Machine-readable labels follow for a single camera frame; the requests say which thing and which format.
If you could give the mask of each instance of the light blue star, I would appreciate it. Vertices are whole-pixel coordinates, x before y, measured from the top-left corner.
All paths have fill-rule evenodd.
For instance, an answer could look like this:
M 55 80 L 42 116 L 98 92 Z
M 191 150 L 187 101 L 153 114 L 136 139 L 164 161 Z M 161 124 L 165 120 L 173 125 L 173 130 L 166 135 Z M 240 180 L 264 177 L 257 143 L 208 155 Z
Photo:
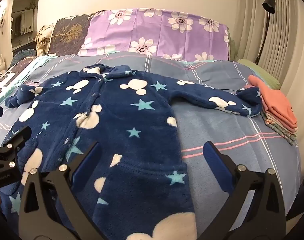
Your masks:
M 42 129 L 46 130 L 46 128 L 50 125 L 50 123 L 47 123 L 47 121 L 45 123 L 42 124 Z
M 179 174 L 177 171 L 174 171 L 171 175 L 166 175 L 167 178 L 171 179 L 170 186 L 174 183 L 182 183 L 184 184 L 183 177 L 186 175 L 186 173 Z
M 17 194 L 16 198 L 10 196 L 10 201 L 12 202 L 12 209 L 11 212 L 19 214 L 20 212 L 20 205 L 21 205 L 21 197 L 20 193 Z
M 162 84 L 160 84 L 158 81 L 156 82 L 156 84 L 151 85 L 151 87 L 155 87 L 155 88 L 156 88 L 156 92 L 158 92 L 159 89 L 167 90 L 167 89 L 165 88 L 166 86 L 167 86 L 167 85 L 162 85 Z
M 153 107 L 150 106 L 150 104 L 153 103 L 153 102 L 154 101 L 144 102 L 143 100 L 140 99 L 139 103 L 137 103 L 137 104 L 131 104 L 131 106 L 138 106 L 139 110 L 142 110 L 142 109 L 155 110 Z
M 73 140 L 71 147 L 65 153 L 66 161 L 69 160 L 72 153 L 83 154 L 78 147 L 76 147 L 77 142 L 80 140 L 80 136 Z
M 72 100 L 71 97 L 69 97 L 67 100 L 63 101 L 62 104 L 60 104 L 60 106 L 64 106 L 64 105 L 73 106 L 73 102 L 76 101 L 78 100 Z
M 63 84 L 64 82 L 59 82 L 57 81 L 55 84 L 51 84 L 52 87 L 58 87 L 58 86 L 61 86 L 61 84 Z
M 105 82 L 109 82 L 109 81 L 112 81 L 113 79 L 107 79 L 107 78 L 105 78 L 105 77 L 103 77 L 104 78 L 104 81 Z
M 139 132 L 142 132 L 142 131 L 137 131 L 134 127 L 132 130 L 127 130 L 127 131 L 130 133 L 129 137 L 136 136 L 137 138 L 140 138 Z
M 108 205 L 108 202 L 105 200 L 101 199 L 100 197 L 98 198 L 97 204 L 103 204 L 103 205 Z
M 245 105 L 242 105 L 243 107 L 241 109 L 244 109 L 244 110 L 248 110 L 249 111 L 249 115 L 252 113 L 252 110 L 250 107 L 246 107 Z

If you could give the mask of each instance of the blue gripper pad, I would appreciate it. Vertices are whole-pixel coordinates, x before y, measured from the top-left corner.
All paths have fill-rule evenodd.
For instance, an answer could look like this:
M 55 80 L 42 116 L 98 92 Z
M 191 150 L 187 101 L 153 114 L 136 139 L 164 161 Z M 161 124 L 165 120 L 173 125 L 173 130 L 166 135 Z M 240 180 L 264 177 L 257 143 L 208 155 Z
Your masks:
M 73 173 L 71 181 L 71 190 L 73 192 L 76 193 L 83 190 L 86 182 L 99 162 L 101 155 L 101 145 L 96 143 Z
M 210 142 L 206 142 L 203 146 L 203 156 L 221 189 L 231 195 L 234 191 L 233 175 L 213 147 Z

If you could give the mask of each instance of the silver bolt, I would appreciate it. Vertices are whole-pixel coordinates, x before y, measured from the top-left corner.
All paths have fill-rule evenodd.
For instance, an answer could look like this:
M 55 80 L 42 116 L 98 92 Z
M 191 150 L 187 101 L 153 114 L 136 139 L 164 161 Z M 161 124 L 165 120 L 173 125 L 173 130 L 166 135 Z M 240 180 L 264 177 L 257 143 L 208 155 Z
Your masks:
M 37 173 L 37 168 L 31 169 L 31 170 L 30 170 L 30 173 L 31 173 L 32 175 L 35 174 L 35 173 Z
M 67 165 L 66 164 L 62 164 L 59 166 L 58 168 L 60 171 L 66 171 L 67 170 Z
M 242 165 L 242 164 L 238 165 L 238 170 L 239 171 L 245 171 L 246 169 L 247 168 L 244 165 Z
M 268 173 L 271 174 L 271 175 L 274 175 L 275 171 L 274 171 L 274 169 L 270 168 L 270 169 L 268 169 Z

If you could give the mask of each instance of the bed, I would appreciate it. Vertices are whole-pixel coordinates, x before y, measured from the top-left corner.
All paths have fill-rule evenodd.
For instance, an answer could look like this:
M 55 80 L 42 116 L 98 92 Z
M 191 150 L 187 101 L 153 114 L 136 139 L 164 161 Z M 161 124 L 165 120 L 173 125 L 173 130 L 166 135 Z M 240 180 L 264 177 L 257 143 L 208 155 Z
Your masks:
M 191 30 L 195 30 L 195 36 L 190 35 Z M 129 65 L 133 70 L 157 73 L 230 93 L 247 85 L 249 75 L 257 76 L 249 67 L 228 61 L 226 25 L 205 17 L 159 9 L 100 11 L 61 19 L 56 23 L 51 38 L 48 54 L 53 53 L 56 57 L 33 69 L 25 79 L 20 72 L 23 69 L 28 71 L 34 58 L 21 60 L 1 78 L 0 92 L 5 84 L 10 86 L 15 79 L 38 86 L 49 78 L 68 71 L 80 71 L 95 63 L 110 67 Z M 16 89 L 17 86 L 9 93 L 14 94 Z M 3 101 L 0 105 L 4 109 L 0 118 L 1 145 L 30 103 L 11 109 L 5 107 Z M 198 235 L 211 223 L 228 197 L 202 155 L 202 146 L 209 140 L 235 163 L 244 164 L 250 170 L 274 168 L 286 212 L 289 211 L 300 186 L 301 165 L 297 144 L 289 145 L 265 125 L 260 115 L 243 117 L 227 114 L 200 108 L 183 100 L 173 102 L 172 108 L 178 123 L 182 160 L 188 165 Z M 6 192 L 2 189 L 1 192 L 2 205 L 11 205 Z M 251 199 L 250 192 L 232 229 L 241 225 Z M 17 213 L 9 211 L 5 215 L 10 222 L 17 223 Z

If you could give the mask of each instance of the orange folded garment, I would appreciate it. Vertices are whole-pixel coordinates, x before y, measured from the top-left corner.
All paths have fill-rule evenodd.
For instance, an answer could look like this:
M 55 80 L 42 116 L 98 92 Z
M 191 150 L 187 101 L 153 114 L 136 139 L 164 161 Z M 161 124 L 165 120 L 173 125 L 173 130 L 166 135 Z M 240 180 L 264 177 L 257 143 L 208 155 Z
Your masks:
M 273 115 L 269 111 L 269 108 L 268 108 L 267 104 L 265 103 L 265 100 L 262 97 L 261 97 L 261 99 L 262 99 L 262 110 L 265 112 L 268 119 L 275 121 L 278 125 L 282 126 L 285 130 L 288 130 L 289 133 L 292 133 L 292 134 L 297 133 L 297 130 L 298 130 L 297 125 L 294 128 L 288 126 L 284 121 L 282 121 L 281 119 L 279 119 L 278 117 Z
M 291 109 L 291 104 L 280 90 L 269 88 L 260 78 L 250 75 L 248 81 L 251 85 L 257 86 L 261 98 L 265 101 L 268 111 L 278 117 L 291 128 L 297 128 L 297 122 Z

